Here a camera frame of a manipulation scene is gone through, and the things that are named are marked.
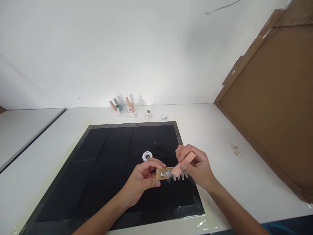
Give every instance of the white wall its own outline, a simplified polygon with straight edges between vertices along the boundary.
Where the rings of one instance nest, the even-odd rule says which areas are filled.
[[[0,106],[213,102],[289,0],[0,0]]]

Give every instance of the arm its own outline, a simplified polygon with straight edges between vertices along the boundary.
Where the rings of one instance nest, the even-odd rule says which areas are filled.
[[[138,202],[145,190],[161,186],[160,181],[155,179],[155,173],[151,174],[151,171],[163,167],[166,165],[155,158],[137,165],[118,194],[80,226],[73,235],[105,234],[129,207]]]
[[[180,168],[210,194],[234,232],[238,235],[268,235],[268,232],[218,182],[205,152],[192,145],[179,145],[176,150],[178,161],[181,162],[190,151],[193,151],[196,157],[190,164],[182,163]]]

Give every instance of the fingernail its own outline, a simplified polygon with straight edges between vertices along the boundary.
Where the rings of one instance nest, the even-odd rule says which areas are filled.
[[[186,169],[187,169],[187,165],[186,165],[186,164],[181,164],[179,167],[180,167],[182,170],[186,170]]]

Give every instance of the black tray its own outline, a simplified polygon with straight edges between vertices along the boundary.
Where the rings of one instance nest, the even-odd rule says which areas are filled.
[[[21,234],[71,234],[120,191],[145,151],[171,167],[178,163],[178,144],[183,143],[176,122],[89,126]],[[163,180],[110,230],[203,214],[190,176]]]

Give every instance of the pink wooden block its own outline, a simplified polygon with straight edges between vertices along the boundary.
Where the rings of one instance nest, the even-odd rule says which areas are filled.
[[[191,163],[191,161],[196,157],[196,155],[193,152],[190,152],[185,156],[184,160],[180,163],[178,163],[173,169],[172,173],[176,177],[178,177],[183,171],[179,168],[181,163]]]

